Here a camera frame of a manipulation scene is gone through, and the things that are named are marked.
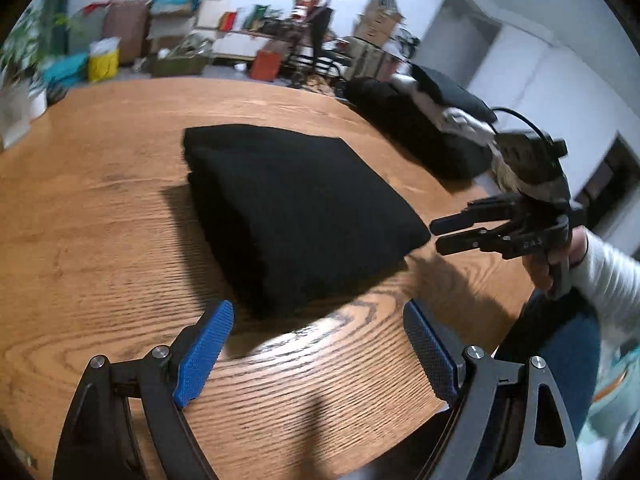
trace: person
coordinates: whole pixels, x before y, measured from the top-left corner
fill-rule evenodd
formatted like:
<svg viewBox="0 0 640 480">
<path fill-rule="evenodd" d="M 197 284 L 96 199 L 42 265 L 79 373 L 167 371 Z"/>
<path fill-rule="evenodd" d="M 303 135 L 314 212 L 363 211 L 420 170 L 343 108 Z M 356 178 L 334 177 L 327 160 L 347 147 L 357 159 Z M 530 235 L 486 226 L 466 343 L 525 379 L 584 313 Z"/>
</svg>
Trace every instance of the person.
<svg viewBox="0 0 640 480">
<path fill-rule="evenodd" d="M 564 258 L 572 290 L 550 300 L 545 297 L 553 283 L 549 265 Z M 495 357 L 514 362 L 543 357 L 578 437 L 596 386 L 609 387 L 620 345 L 640 338 L 640 264 L 584 227 L 575 228 L 570 243 L 546 259 L 528 255 L 523 264 L 536 290 Z"/>
</svg>

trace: wood grain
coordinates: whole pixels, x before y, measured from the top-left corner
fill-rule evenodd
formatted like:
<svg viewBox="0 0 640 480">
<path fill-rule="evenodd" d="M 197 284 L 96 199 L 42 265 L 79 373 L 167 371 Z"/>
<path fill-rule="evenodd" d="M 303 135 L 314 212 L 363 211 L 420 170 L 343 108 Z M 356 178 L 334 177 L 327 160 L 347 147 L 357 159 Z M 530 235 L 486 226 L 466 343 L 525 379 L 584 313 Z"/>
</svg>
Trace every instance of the wood grain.
<svg viewBox="0 0 640 480">
<path fill-rule="evenodd" d="M 338 136 L 428 223 L 483 195 L 449 192 L 335 100 L 197 78 L 73 90 L 0 155 L 0 426 L 50 478 L 66 410 L 88 360 L 142 357 L 233 298 L 186 186 L 187 126 L 251 123 Z M 466 342 L 492 350 L 532 287 L 496 254 L 414 251 L 359 295 L 279 322 L 236 325 L 186 409 L 222 479 L 332 478 L 391 448 L 439 408 L 402 331 L 423 298 Z M 145 460 L 162 478 L 139 404 Z"/>
</svg>

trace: person's leg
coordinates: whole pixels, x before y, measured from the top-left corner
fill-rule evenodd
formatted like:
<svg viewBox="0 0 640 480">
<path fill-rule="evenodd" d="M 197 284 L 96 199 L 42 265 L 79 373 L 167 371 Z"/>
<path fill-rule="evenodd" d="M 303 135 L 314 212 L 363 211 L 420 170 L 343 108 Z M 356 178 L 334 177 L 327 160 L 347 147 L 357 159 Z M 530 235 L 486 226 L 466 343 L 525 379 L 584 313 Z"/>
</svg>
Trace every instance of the person's leg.
<svg viewBox="0 0 640 480">
<path fill-rule="evenodd" d="M 526 363 L 544 358 L 554 375 L 577 437 L 587 418 L 600 362 L 600 326 L 594 308 L 572 289 L 551 301 L 534 292 L 495 358 Z"/>
</svg>

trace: screw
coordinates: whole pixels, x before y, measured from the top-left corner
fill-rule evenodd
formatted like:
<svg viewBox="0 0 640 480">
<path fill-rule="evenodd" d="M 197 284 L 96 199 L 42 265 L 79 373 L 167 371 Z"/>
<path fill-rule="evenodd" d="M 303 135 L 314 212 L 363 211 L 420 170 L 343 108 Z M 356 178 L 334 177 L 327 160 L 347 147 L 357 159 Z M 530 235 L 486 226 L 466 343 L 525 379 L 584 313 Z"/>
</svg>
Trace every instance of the screw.
<svg viewBox="0 0 640 480">
<path fill-rule="evenodd" d="M 546 366 L 546 361 L 539 355 L 534 355 L 531 358 L 531 364 L 534 365 L 539 370 L 542 370 L 542 368 Z"/>
<path fill-rule="evenodd" d="M 466 348 L 466 354 L 473 359 L 482 359 L 484 357 L 484 350 L 479 346 L 469 346 Z"/>
<path fill-rule="evenodd" d="M 104 355 L 92 357 L 89 364 L 91 365 L 91 368 L 102 368 L 102 365 L 104 364 Z"/>
<path fill-rule="evenodd" d="M 164 359 L 169 355 L 169 347 L 166 345 L 156 346 L 152 351 L 151 355 L 156 359 Z"/>
</svg>

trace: blue textured pad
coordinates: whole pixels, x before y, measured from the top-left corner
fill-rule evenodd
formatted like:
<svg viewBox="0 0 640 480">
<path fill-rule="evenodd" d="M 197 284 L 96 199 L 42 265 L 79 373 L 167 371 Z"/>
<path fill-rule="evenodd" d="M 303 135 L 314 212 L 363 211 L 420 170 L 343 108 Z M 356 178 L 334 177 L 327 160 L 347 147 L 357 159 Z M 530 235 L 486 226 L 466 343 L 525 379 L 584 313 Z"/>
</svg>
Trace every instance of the blue textured pad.
<svg viewBox="0 0 640 480">
<path fill-rule="evenodd" d="M 178 408 L 184 408 L 202 392 L 233 325 L 234 307 L 229 301 L 222 301 L 178 366 L 174 391 Z"/>
<path fill-rule="evenodd" d="M 402 323 L 409 343 L 411 343 L 436 397 L 448 402 L 449 406 L 453 406 L 460 393 L 456 381 L 456 366 L 433 327 L 413 301 L 408 301 L 404 305 Z"/>
</svg>

